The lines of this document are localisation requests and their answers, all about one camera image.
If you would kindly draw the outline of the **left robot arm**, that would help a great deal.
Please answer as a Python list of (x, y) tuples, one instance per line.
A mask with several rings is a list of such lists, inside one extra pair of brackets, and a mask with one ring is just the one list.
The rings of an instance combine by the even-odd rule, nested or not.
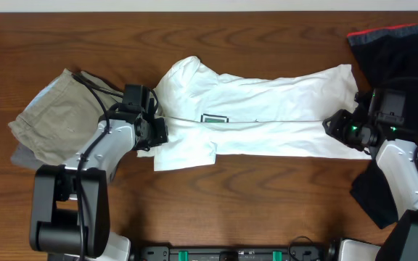
[(166, 143), (168, 128), (147, 113), (111, 112), (78, 152), (60, 165), (42, 165), (34, 179), (30, 247), (96, 259), (110, 248), (107, 186), (129, 151)]

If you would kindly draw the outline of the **white printed t-shirt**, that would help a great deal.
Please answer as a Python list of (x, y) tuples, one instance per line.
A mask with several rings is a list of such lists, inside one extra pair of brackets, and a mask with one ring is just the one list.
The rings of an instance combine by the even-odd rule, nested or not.
[(322, 125), (340, 109), (353, 111), (357, 91), (350, 65), (267, 80), (219, 74), (187, 57), (155, 88), (168, 141), (138, 156), (153, 158), (156, 171), (212, 165), (228, 154), (363, 160)]

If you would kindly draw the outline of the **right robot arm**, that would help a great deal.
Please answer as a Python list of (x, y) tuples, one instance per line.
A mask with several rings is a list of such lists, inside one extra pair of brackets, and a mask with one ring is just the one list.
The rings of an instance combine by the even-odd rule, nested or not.
[(340, 239), (330, 245), (327, 260), (418, 260), (418, 144), (403, 128), (405, 101), (403, 92), (376, 89), (364, 112), (340, 109), (322, 123), (328, 136), (372, 157), (398, 213), (383, 245)]

